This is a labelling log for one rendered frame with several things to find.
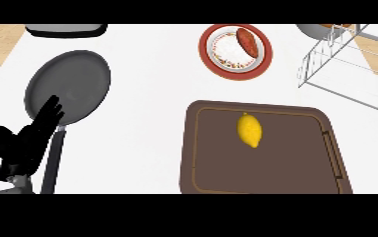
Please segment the red round placemat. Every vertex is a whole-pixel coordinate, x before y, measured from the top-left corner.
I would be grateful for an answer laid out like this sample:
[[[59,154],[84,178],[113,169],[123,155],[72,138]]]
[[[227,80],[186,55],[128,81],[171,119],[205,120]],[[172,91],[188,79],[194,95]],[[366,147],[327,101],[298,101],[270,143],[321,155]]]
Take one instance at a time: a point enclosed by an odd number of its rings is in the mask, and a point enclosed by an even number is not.
[[[253,55],[246,53],[236,33],[243,30],[253,38]],[[262,32],[249,24],[214,24],[203,31],[197,51],[209,71],[224,79],[245,81],[258,77],[267,70],[273,50]]]

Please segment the white patterned plate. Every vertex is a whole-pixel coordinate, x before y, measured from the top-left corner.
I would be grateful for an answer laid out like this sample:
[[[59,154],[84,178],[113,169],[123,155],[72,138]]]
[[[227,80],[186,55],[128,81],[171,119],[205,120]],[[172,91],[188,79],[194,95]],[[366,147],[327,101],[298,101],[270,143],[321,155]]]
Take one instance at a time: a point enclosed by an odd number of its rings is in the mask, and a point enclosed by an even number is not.
[[[234,73],[243,73],[255,69],[264,59],[264,45],[256,34],[249,31],[253,36],[258,57],[252,58],[243,51],[237,39],[237,26],[224,26],[215,29],[206,38],[206,54],[211,62],[222,70]]]

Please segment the reddish brown sweet potato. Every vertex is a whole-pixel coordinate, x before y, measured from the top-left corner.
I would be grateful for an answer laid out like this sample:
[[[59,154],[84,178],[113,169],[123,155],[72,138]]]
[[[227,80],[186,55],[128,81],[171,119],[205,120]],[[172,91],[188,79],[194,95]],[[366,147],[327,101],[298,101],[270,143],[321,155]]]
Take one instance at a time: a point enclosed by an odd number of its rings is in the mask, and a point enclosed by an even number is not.
[[[252,34],[243,29],[239,28],[236,31],[237,43],[245,51],[245,53],[252,57],[258,57],[256,43]]]

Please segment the dark grey appliance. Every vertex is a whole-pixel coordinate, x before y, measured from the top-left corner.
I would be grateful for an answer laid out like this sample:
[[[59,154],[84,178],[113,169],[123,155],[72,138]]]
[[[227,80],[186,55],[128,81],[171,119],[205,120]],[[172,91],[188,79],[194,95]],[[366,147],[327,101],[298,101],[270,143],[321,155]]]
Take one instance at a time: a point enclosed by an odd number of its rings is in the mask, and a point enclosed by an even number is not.
[[[88,38],[100,36],[106,24],[26,24],[25,29],[35,37],[45,38]]]

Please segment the brown cutting board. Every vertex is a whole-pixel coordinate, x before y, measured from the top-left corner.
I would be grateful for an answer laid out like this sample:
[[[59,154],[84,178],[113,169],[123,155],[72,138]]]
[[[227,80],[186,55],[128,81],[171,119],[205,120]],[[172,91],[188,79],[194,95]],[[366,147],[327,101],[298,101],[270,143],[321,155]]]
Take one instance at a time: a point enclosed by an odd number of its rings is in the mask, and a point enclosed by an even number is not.
[[[255,148],[236,122],[250,114],[262,126]],[[349,194],[335,134],[308,107],[193,102],[186,111],[180,191],[184,194]]]

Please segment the yellow lemon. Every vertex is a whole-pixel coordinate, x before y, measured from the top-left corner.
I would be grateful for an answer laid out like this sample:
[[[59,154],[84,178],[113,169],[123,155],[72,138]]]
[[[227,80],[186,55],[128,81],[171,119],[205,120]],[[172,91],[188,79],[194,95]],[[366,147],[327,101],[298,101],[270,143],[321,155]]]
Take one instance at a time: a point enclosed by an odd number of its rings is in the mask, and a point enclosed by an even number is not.
[[[256,118],[248,113],[243,113],[237,119],[236,131],[242,142],[250,148],[256,148],[262,137],[262,127]]]

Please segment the grey frying pan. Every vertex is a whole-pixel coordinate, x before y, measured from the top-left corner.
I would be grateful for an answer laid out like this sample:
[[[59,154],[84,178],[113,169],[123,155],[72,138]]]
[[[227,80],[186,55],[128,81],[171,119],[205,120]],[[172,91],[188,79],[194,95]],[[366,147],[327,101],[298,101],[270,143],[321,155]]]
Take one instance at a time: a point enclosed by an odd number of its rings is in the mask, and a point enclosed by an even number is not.
[[[54,193],[64,127],[84,119],[98,107],[110,85],[110,70],[103,57],[87,50],[64,52],[35,72],[25,90],[25,110],[33,119],[51,95],[59,97],[64,115],[53,133],[41,194]]]

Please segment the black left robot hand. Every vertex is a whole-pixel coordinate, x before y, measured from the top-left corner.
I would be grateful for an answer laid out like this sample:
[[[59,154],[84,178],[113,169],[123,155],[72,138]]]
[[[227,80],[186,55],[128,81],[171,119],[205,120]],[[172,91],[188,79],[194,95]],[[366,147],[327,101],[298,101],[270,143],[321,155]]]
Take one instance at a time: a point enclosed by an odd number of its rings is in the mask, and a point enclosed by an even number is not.
[[[17,134],[0,126],[0,181],[16,175],[30,176],[39,166],[50,137],[64,115],[59,97],[45,101],[35,119]]]

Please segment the grey metal bowl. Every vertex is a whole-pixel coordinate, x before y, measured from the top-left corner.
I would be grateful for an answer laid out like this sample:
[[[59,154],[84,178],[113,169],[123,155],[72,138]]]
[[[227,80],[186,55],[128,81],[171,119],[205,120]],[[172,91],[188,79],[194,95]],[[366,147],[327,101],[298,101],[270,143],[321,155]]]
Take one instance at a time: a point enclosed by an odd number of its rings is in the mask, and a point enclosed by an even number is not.
[[[338,38],[349,24],[298,24],[299,31],[315,40]]]

